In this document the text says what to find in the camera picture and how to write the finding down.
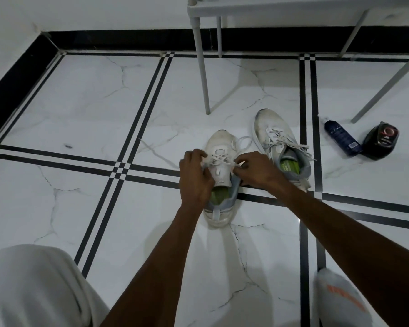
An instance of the shoelace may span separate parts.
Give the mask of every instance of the shoelace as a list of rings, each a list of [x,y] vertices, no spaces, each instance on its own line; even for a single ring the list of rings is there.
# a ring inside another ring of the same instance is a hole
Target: shoelace
[[[287,145],[288,147],[301,151],[303,154],[305,154],[309,158],[309,160],[314,160],[312,155],[306,151],[309,148],[308,145],[301,145],[301,144],[293,142],[283,131],[272,129],[270,132],[276,135],[276,137],[274,138],[275,141],[270,142],[270,143],[265,143],[264,149],[271,149],[271,147],[273,146]]]
[[[250,143],[245,148],[238,150],[239,143],[244,139],[250,139]],[[239,139],[232,140],[232,142],[230,142],[230,146],[236,152],[236,156],[238,156],[241,153],[243,153],[247,148],[250,147],[252,140],[253,139],[250,136],[243,136],[240,137]],[[230,166],[239,166],[239,164],[235,163],[233,160],[227,159],[227,157],[229,157],[229,154],[226,153],[226,151],[224,151],[224,154],[212,154],[211,155],[212,161],[210,162],[210,165],[218,165],[217,162],[219,161],[223,164],[227,164]]]

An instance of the black container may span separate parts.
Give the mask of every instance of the black container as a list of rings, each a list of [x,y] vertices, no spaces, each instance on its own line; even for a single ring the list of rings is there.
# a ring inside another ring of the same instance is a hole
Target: black container
[[[399,131],[396,127],[381,122],[365,137],[362,154],[373,160],[382,159],[393,151],[398,136]]]
[[[341,125],[328,118],[322,119],[325,131],[338,146],[350,157],[360,154],[362,147]]]

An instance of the forearm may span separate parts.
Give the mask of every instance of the forearm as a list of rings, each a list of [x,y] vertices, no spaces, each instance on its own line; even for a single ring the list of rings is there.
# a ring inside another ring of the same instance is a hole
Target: forearm
[[[180,207],[102,327],[174,325],[186,256],[200,213]]]
[[[291,184],[269,192],[311,230],[392,326],[409,326],[409,251]]]

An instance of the wall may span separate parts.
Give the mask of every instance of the wall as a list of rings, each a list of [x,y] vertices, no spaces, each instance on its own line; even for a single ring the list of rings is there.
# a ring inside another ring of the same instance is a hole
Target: wall
[[[0,0],[0,79],[38,36],[30,19],[10,0]]]
[[[187,0],[16,0],[45,31],[190,28]],[[285,12],[223,20],[224,27],[351,26],[362,10]],[[409,25],[409,9],[373,10],[366,25]],[[215,27],[212,18],[202,27]]]

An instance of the person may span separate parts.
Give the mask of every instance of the person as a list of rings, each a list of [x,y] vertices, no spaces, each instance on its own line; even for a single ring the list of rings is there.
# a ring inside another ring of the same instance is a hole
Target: person
[[[173,326],[188,248],[214,186],[201,167],[205,156],[195,149],[180,161],[181,206],[110,311],[66,253],[20,245],[0,251],[0,326]],[[407,249],[299,190],[266,155],[242,154],[235,162],[244,162],[233,169],[244,183],[267,190],[300,218],[389,326],[409,327]],[[324,327],[371,324],[344,278],[323,269],[317,286]]]

